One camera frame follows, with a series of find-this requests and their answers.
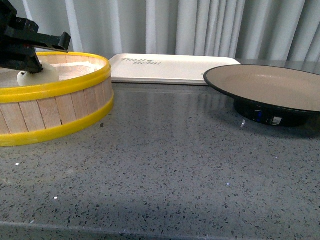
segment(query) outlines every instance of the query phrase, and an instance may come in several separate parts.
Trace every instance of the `black pan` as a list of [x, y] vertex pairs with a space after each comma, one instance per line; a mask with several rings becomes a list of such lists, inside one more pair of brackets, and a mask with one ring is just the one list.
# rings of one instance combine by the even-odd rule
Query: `black pan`
[[227, 65], [204, 73], [205, 82], [234, 99], [234, 108], [257, 123], [295, 127], [320, 115], [320, 75], [262, 65]]

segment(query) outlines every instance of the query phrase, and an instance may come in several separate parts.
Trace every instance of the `round wooden container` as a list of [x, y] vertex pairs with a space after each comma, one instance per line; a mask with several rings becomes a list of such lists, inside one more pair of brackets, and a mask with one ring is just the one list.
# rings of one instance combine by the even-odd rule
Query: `round wooden container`
[[73, 134], [98, 122], [113, 108], [111, 66], [106, 58], [78, 52], [37, 55], [58, 70], [58, 82], [18, 86], [19, 71], [0, 68], [2, 147]]

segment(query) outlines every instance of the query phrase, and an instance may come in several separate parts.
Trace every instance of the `wooden slat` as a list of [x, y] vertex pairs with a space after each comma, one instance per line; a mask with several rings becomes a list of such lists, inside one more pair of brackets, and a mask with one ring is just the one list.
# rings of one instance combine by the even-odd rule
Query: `wooden slat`
[[98, 110], [98, 103], [96, 99], [96, 92], [94, 87], [84, 90], [86, 106], [88, 107], [88, 114], [93, 114]]
[[58, 110], [62, 124], [71, 123], [77, 120], [71, 94], [56, 96], [55, 100], [56, 104], [58, 105]]
[[54, 97], [37, 100], [46, 129], [61, 126], [58, 105]]
[[103, 82], [103, 92], [106, 101], [109, 102], [112, 97], [112, 83], [110, 77]]
[[71, 93], [76, 119], [88, 116], [88, 108], [84, 91]]
[[98, 109], [101, 109], [104, 105], [106, 105], [107, 100], [104, 93], [104, 85], [103, 82], [99, 83], [98, 85], [94, 86], [94, 92], [96, 97], [96, 102]]
[[0, 105], [0, 108], [10, 133], [17, 134], [28, 132], [19, 103], [3, 103]]
[[0, 134], [10, 134], [6, 120], [0, 109]]
[[66, 56], [66, 63], [81, 63], [81, 62], [89, 62], [89, 57], [88, 56], [71, 56], [67, 55]]
[[66, 55], [39, 56], [39, 59], [49, 64], [66, 64], [67, 63]]
[[19, 104], [29, 132], [45, 129], [44, 120], [36, 100], [23, 101]]
[[89, 57], [89, 63], [100, 66], [100, 67], [106, 64], [104, 61], [101, 61], [100, 59], [97, 59], [95, 57]]

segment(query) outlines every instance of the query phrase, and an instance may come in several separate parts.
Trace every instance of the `white tray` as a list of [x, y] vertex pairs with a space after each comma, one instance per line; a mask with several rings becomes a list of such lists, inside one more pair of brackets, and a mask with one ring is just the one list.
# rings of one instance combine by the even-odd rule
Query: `white tray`
[[240, 63], [228, 57], [118, 54], [110, 60], [114, 83], [207, 85], [204, 73]]

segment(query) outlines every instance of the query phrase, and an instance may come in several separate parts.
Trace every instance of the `curtain fold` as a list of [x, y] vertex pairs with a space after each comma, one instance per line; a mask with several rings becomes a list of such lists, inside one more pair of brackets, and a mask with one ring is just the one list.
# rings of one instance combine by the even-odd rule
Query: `curtain fold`
[[319, 0], [10, 0], [71, 51], [319, 62]]

